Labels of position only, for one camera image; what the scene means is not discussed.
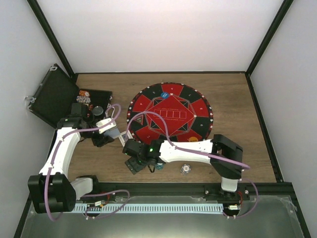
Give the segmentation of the teal poker chip stack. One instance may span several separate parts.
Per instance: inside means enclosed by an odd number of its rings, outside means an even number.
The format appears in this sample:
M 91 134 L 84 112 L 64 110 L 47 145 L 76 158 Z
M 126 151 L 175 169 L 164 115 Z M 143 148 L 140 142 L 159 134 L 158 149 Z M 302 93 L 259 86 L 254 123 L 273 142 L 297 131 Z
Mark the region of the teal poker chip stack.
M 162 169 L 164 168 L 164 164 L 162 164 L 162 163 L 157 163 L 157 164 L 155 165 L 155 168 L 156 168 L 157 170 L 162 170 Z

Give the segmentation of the blue dealer button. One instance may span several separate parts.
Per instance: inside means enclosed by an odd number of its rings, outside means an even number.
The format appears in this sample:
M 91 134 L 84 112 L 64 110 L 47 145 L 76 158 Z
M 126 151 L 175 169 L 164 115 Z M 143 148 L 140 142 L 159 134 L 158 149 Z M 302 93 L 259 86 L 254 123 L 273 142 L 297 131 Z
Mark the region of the blue dealer button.
M 169 97 L 169 93 L 162 92 L 160 95 L 163 99 L 167 99 Z

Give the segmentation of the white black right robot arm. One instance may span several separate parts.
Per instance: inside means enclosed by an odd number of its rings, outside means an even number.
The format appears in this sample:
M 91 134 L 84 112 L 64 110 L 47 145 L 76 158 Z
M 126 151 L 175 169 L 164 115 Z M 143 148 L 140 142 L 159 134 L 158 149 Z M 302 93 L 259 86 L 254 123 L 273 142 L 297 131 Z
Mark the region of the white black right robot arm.
M 238 193 L 238 180 L 242 170 L 243 148 L 227 137 L 216 134 L 213 139 L 197 142 L 169 142 L 156 139 L 149 145 L 128 139 L 123 154 L 129 156 L 125 162 L 132 174 L 145 167 L 163 166 L 174 162 L 197 162 L 211 165 L 221 176 L 220 194 L 230 200 Z

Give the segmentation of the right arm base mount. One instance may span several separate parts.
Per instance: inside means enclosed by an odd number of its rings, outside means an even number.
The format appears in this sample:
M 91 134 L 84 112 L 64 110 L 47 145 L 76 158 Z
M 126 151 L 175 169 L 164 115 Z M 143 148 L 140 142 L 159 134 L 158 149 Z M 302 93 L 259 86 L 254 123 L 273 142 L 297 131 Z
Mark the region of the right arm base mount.
M 208 201 L 217 201 L 217 202 L 238 202 L 249 201 L 250 196 L 245 193 L 244 190 L 237 190 L 236 192 L 228 192 L 224 190 L 207 190 L 208 194 L 204 195 L 204 198 Z

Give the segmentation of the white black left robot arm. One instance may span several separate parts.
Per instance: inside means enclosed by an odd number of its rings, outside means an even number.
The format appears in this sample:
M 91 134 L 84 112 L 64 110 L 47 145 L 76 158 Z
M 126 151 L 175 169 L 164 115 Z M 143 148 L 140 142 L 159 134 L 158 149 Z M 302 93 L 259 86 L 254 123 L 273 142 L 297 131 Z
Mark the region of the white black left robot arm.
M 70 212 L 83 196 L 90 200 L 100 197 L 101 187 L 96 176 L 81 176 L 70 182 L 70 161 L 81 139 L 90 138 L 96 147 L 113 141 L 104 133 L 116 127 L 116 117 L 95 120 L 87 105 L 74 103 L 71 113 L 57 123 L 56 140 L 48 160 L 38 175 L 30 176 L 28 188 L 35 211 L 46 213 Z

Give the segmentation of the blue patterned card deck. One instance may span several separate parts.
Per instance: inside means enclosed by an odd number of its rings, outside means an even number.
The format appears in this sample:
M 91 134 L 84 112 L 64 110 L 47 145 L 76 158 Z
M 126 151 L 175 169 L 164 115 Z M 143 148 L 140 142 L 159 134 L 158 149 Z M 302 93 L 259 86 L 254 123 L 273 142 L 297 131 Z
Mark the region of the blue patterned card deck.
M 116 139 L 120 135 L 120 131 L 117 127 L 109 129 L 104 132 L 104 136 L 109 136 L 113 139 Z

